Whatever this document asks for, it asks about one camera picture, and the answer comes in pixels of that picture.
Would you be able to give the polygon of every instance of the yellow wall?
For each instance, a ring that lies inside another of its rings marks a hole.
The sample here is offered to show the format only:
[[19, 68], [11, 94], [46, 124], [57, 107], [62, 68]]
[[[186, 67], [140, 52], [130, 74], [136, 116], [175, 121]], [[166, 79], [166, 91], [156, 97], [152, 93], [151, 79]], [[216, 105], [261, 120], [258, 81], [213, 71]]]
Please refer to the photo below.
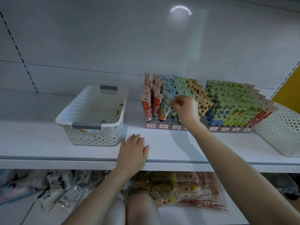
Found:
[[275, 94], [272, 102], [280, 103], [300, 113], [300, 65]]

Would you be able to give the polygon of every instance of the hand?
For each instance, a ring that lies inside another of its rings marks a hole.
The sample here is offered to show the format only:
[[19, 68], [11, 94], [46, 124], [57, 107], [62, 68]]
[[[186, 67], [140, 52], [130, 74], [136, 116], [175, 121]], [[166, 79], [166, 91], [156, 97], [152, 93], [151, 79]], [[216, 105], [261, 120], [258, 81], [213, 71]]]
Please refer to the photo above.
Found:
[[186, 95], [179, 95], [174, 98], [175, 100], [170, 100], [170, 105], [177, 112], [179, 120], [187, 130], [190, 131], [196, 125], [203, 125], [198, 114], [198, 102], [194, 98]]
[[135, 175], [147, 161], [149, 148], [144, 147], [145, 139], [141, 135], [133, 134], [127, 139], [122, 139], [119, 155], [117, 158], [117, 169], [125, 172], [130, 179]]

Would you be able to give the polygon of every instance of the white plastic basket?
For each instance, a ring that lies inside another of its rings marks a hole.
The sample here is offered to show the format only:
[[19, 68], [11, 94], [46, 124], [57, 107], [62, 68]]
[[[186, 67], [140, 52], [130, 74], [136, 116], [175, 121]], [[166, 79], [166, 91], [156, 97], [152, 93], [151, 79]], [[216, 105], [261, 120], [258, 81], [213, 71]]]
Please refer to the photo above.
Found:
[[287, 157], [300, 156], [300, 114], [274, 103], [279, 108], [253, 129], [277, 151]]
[[[120, 140], [128, 89], [88, 86], [55, 119], [74, 145], [114, 146]], [[117, 120], [120, 105], [122, 112]]]

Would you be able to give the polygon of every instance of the handwritten price tag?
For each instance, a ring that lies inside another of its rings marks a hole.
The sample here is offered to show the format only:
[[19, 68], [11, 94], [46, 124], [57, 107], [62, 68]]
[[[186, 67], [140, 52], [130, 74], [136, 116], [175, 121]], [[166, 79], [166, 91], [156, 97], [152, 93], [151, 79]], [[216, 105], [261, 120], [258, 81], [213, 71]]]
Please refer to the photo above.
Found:
[[219, 129], [219, 127], [212, 126], [209, 128], [209, 131], [217, 131], [218, 129]]
[[243, 129], [243, 132], [250, 132], [251, 131], [251, 128], [244, 128]]
[[240, 131], [241, 127], [234, 127], [232, 128], [231, 132], [238, 132]]
[[168, 129], [169, 125], [168, 124], [159, 124], [158, 128], [160, 128], [160, 129]]
[[156, 124], [154, 124], [154, 123], [147, 123], [146, 128], [155, 129], [156, 128]]
[[230, 127], [223, 127], [223, 128], [221, 129], [221, 132], [228, 132], [229, 129], [230, 129]]
[[173, 125], [172, 129], [173, 130], [181, 130], [182, 126], [181, 125]]

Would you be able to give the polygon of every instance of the left hand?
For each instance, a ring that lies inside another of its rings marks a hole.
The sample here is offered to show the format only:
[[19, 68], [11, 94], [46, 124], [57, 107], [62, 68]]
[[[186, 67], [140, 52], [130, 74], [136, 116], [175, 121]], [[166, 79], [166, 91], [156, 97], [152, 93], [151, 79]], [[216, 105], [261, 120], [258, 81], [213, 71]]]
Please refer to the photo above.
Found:
[[127, 139], [122, 139], [120, 152], [117, 158], [117, 170], [125, 172], [130, 179], [147, 161], [149, 148], [144, 147], [145, 139], [141, 135], [133, 134]]

